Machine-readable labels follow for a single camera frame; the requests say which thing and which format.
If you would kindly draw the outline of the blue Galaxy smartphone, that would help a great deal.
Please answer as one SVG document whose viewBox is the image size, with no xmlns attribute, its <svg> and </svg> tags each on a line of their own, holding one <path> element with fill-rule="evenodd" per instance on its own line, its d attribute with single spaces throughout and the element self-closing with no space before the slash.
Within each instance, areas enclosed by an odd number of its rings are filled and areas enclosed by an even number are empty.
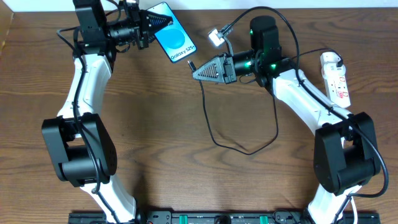
<svg viewBox="0 0 398 224">
<path fill-rule="evenodd" d="M 174 12 L 166 2 L 148 8 L 156 14 L 170 16 L 173 23 L 155 33 L 155 37 L 172 63 L 177 63 L 197 51 L 193 40 L 187 34 Z"/>
</svg>

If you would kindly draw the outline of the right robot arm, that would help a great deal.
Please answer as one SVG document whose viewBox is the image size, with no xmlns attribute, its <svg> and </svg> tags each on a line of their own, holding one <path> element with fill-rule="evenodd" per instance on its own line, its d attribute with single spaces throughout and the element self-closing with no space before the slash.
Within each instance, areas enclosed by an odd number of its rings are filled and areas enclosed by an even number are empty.
<svg viewBox="0 0 398 224">
<path fill-rule="evenodd" d="M 308 126 L 315 137 L 313 169 L 319 186 L 304 210 L 302 223 L 338 223 L 347 205 L 359 197 L 360 188 L 377 174 L 387 175 L 378 151 L 371 117 L 349 112 L 343 59 L 334 51 L 320 60 L 326 92 L 319 91 L 299 69 L 299 58 L 282 55 L 279 31 L 271 16 L 251 20 L 251 49 L 228 49 L 192 75 L 199 82 L 230 84 L 254 75 L 257 84 L 275 100 L 284 102 Z"/>
</svg>

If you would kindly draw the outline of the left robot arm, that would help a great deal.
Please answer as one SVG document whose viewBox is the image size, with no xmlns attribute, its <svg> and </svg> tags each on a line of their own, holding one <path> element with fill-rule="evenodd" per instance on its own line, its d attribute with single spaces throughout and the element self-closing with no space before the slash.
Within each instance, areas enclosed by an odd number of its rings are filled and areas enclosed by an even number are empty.
<svg viewBox="0 0 398 224">
<path fill-rule="evenodd" d="M 103 223 L 146 223 L 117 176 L 116 148 L 100 113 L 117 54 L 132 45 L 147 48 L 173 19 L 142 10 L 137 1 L 116 3 L 114 21 L 99 0 L 75 1 L 74 7 L 79 25 L 69 46 L 75 74 L 62 109 L 42 123 L 44 141 L 57 177 L 90 194 L 103 210 Z"/>
</svg>

